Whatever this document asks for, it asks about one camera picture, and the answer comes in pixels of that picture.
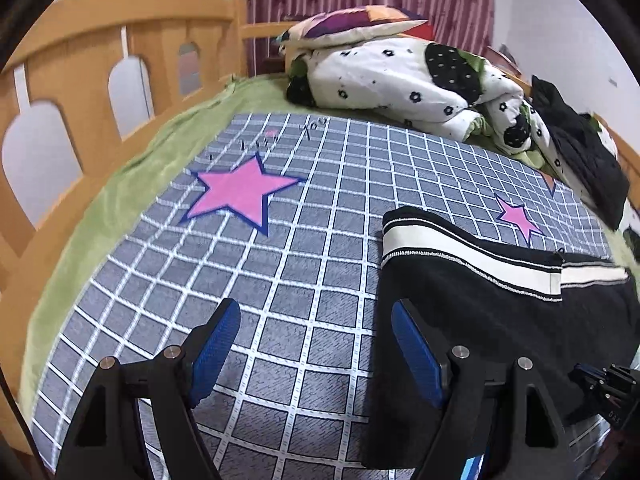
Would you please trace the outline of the black pants with white stripe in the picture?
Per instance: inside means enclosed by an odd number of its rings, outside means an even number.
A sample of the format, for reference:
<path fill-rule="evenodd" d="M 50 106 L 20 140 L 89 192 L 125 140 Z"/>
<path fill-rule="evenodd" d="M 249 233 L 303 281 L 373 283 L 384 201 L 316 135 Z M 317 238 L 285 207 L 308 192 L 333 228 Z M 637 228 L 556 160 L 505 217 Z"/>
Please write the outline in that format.
<path fill-rule="evenodd" d="M 452 344 L 489 362 L 526 356 L 544 378 L 578 469 L 606 435 L 580 409 L 568 374 L 578 363 L 628 365 L 639 347 L 639 301 L 628 269 L 606 259 L 481 240 L 438 214 L 384 214 L 369 396 L 362 451 L 371 469 L 416 466 L 439 414 L 416 388 L 394 337 L 394 302 L 407 299 Z"/>

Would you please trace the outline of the black quilted jacket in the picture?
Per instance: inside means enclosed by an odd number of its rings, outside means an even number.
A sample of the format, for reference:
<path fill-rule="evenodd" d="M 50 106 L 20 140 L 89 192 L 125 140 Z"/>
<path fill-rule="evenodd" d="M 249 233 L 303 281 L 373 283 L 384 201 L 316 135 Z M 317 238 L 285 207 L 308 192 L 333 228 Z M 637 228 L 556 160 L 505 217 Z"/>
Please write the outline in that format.
<path fill-rule="evenodd" d="M 629 181 L 602 144 L 593 120 L 576 113 L 552 82 L 537 76 L 532 77 L 530 97 L 559 155 L 592 199 L 592 208 L 616 231 L 623 219 Z"/>

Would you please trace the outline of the blue checkered bed sheet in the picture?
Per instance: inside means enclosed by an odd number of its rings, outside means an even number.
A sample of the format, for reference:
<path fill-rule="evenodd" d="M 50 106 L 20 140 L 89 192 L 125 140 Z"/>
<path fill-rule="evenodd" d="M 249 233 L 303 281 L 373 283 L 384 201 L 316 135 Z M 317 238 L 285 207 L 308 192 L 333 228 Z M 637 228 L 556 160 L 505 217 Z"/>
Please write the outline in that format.
<path fill-rule="evenodd" d="M 483 240 L 608 257 L 564 185 L 476 146 L 370 122 L 239 114 L 81 280 L 32 411 L 58 462 L 104 356 L 181 344 L 219 301 L 241 308 L 194 416 L 228 479 L 373 479 L 366 430 L 386 211 L 421 207 Z"/>

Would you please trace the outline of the green fleece blanket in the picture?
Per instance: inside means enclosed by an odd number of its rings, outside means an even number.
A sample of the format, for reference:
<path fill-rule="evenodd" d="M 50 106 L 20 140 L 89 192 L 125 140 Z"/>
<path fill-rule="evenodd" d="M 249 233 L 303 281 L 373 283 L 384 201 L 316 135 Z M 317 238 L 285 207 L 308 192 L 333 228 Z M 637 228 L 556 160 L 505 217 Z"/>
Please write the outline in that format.
<path fill-rule="evenodd" d="M 374 132 L 383 143 L 382 152 L 402 155 L 399 168 L 410 165 L 413 150 L 433 151 L 445 144 L 439 136 L 386 125 L 381 117 L 348 110 L 305 110 L 285 101 L 284 87 L 284 77 L 273 75 L 231 79 L 219 90 L 198 90 L 146 124 L 153 136 L 144 151 L 118 164 L 109 177 L 75 184 L 54 208 L 52 216 L 58 218 L 73 200 L 81 203 L 65 233 L 52 226 L 37 232 L 11 280 L 12 286 L 32 294 L 20 383 L 15 388 L 23 412 L 32 410 L 53 341 L 91 272 L 170 179 L 192 160 L 203 158 L 206 146 L 222 140 L 224 128 L 235 119 L 249 117 L 268 128 L 289 124 L 294 139 L 302 134 L 300 128 L 317 126 L 345 139 L 349 148 L 368 146 L 366 132 Z M 356 132 L 356 126 L 365 132 Z"/>

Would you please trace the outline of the white strawberry print duvet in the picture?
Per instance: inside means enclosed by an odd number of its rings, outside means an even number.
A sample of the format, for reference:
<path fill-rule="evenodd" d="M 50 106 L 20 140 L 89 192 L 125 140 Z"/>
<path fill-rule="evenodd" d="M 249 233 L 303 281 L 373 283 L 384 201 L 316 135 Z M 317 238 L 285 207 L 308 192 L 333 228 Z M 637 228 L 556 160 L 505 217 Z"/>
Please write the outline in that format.
<path fill-rule="evenodd" d="M 540 151 L 544 162 L 584 200 L 596 186 L 572 162 L 533 92 L 480 56 L 409 37 L 301 50 L 288 72 L 292 103 L 374 110 L 406 127 L 464 142 L 487 136 L 508 155 Z"/>

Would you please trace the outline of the purple orange pillow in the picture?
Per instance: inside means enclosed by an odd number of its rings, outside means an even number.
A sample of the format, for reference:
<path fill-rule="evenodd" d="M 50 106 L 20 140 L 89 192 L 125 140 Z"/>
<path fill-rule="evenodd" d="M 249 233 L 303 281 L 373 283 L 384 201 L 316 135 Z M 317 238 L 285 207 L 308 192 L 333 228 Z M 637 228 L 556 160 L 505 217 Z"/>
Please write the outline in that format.
<path fill-rule="evenodd" d="M 313 15 L 282 32 L 277 43 L 286 48 L 316 50 L 397 35 L 435 38 L 427 18 L 394 6 L 370 4 Z"/>

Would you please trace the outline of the wooden bed frame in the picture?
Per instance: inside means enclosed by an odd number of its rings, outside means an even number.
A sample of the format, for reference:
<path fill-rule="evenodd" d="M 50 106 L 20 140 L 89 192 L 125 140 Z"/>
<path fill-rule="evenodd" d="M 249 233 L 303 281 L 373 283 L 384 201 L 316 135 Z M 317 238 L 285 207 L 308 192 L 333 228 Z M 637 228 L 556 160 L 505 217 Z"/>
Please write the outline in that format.
<path fill-rule="evenodd" d="M 23 38 L 1 73 L 1 365 L 15 400 L 32 294 L 11 280 L 37 232 L 52 226 L 65 233 L 81 203 L 73 200 L 58 218 L 54 208 L 75 184 L 109 177 L 144 151 L 153 136 L 146 124 L 188 96 L 255 78 L 247 73 L 247 44 L 277 42 L 294 24 L 251 23 L 244 0 L 62 0 Z M 279 46 L 288 73 L 304 49 Z M 276 75 L 291 103 L 288 76 Z M 435 136 L 374 110 L 348 111 Z M 439 137 L 516 160 L 569 188 L 599 221 L 609 257 L 625 255 L 620 232 L 610 231 L 536 148 L 508 155 L 487 136 Z"/>

